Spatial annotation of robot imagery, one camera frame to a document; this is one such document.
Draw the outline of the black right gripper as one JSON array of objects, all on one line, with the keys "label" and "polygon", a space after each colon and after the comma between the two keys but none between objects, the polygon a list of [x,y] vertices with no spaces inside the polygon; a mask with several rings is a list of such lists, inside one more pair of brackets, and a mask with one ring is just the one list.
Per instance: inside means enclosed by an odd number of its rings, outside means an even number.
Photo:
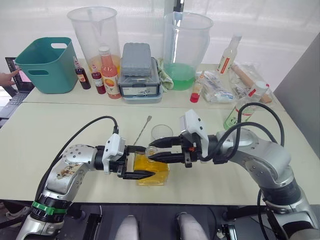
[{"label": "black right gripper", "polygon": [[159,138],[151,142],[149,146],[156,148],[181,146],[182,153],[158,152],[150,155],[149,159],[165,164],[184,163],[186,168],[191,168],[192,164],[198,160],[197,152],[200,150],[197,147],[197,137],[195,137],[195,134],[188,137],[180,134],[179,136]]}]

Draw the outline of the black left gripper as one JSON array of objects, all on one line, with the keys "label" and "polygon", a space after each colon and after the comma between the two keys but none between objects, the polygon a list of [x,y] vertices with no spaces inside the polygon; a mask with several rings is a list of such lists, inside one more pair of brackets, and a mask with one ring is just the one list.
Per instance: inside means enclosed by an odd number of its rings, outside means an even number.
[{"label": "black left gripper", "polygon": [[124,153],[118,160],[109,161],[109,171],[116,173],[119,178],[124,180],[142,180],[155,175],[152,171],[135,170],[127,172],[128,166],[128,153],[144,153],[146,148],[143,146],[128,145],[124,147]]}]

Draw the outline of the person's bare hand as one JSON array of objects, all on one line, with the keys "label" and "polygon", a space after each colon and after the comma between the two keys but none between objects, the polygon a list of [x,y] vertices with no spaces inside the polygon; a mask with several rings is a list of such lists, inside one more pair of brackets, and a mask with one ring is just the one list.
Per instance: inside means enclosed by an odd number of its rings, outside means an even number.
[{"label": "person's bare hand", "polygon": [[9,87],[15,85],[15,82],[12,80],[19,73],[20,69],[16,69],[11,73],[0,73],[0,86],[1,87]]}]

